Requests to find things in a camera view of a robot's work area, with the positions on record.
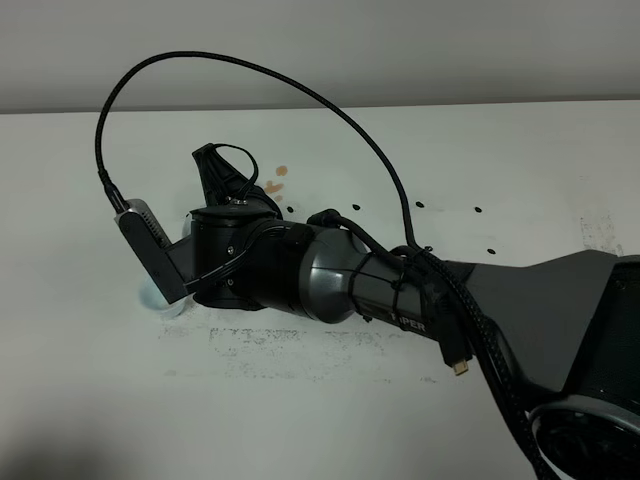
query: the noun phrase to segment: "white table surface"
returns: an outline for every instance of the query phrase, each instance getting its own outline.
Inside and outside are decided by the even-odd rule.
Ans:
[[[640,102],[350,113],[393,160],[417,238],[442,258],[640,252]],[[83,479],[533,478],[477,364],[456,378],[429,340],[355,316],[324,325],[193,306],[162,321],[143,309],[145,273],[96,175],[96,119],[0,116],[0,469],[53,459]],[[262,184],[284,184],[285,218],[333,207],[386,246],[403,242],[386,171],[328,111],[117,113],[105,162],[177,240],[203,203],[190,154],[208,142],[249,149]]]

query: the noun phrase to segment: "robotic arm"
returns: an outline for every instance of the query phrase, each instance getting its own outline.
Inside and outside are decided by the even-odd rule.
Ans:
[[[96,155],[116,223],[168,302],[194,294],[206,307],[326,323],[356,312],[431,338],[457,375],[477,358],[539,478],[557,478],[540,450],[576,479],[640,478],[640,258],[584,251],[513,268],[387,251],[335,210],[283,220],[255,186],[253,158],[247,179],[219,155],[224,144],[194,152],[206,207],[191,212],[191,235],[171,243],[101,165],[104,120],[130,74],[103,109]]]

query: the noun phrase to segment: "gold connector tip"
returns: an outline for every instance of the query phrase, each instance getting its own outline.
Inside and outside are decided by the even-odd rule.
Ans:
[[[456,376],[462,375],[463,373],[466,373],[468,371],[469,371],[469,365],[467,365],[466,360],[462,360],[453,366],[453,373],[455,373]]]

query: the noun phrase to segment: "white wall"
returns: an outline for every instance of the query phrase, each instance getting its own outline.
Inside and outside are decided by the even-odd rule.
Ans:
[[[637,0],[2,0],[0,111],[97,109],[137,61],[217,51],[342,105],[634,97]],[[121,107],[309,105],[237,67],[174,60]]]

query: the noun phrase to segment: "orange stain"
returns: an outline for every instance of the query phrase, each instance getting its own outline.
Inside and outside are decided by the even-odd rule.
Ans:
[[[267,192],[267,193],[276,193],[276,192],[279,192],[280,190],[282,190],[282,187],[284,187],[283,183],[276,183],[274,185],[273,182],[271,180],[269,180],[267,182],[267,185],[264,187],[264,191]]]

